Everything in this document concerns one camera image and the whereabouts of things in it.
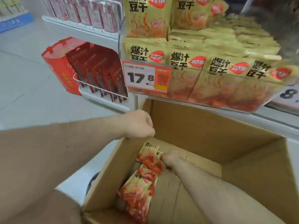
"price tag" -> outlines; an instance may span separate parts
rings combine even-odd
[[[126,86],[167,92],[172,67],[137,64],[128,61],[122,61],[122,64]]]
[[[289,86],[273,102],[299,109],[299,84]]]

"orange price tag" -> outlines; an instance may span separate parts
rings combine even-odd
[[[167,93],[172,67],[122,61],[125,85]]]

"person's left hand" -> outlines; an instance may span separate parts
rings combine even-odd
[[[145,138],[155,135],[152,119],[145,111],[137,110],[119,115],[117,121],[122,137]]]

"person's left arm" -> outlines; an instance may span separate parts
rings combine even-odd
[[[111,141],[154,135],[141,110],[0,131],[0,223],[51,192]]]

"hand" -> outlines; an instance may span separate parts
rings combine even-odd
[[[181,160],[181,157],[174,152],[167,152],[163,153],[160,159],[163,161],[163,163],[165,163],[166,167],[170,167],[172,170],[174,170],[174,165],[177,163],[177,161]]]
[[[122,137],[145,138],[155,135],[152,119],[145,111],[132,111],[117,117]]]

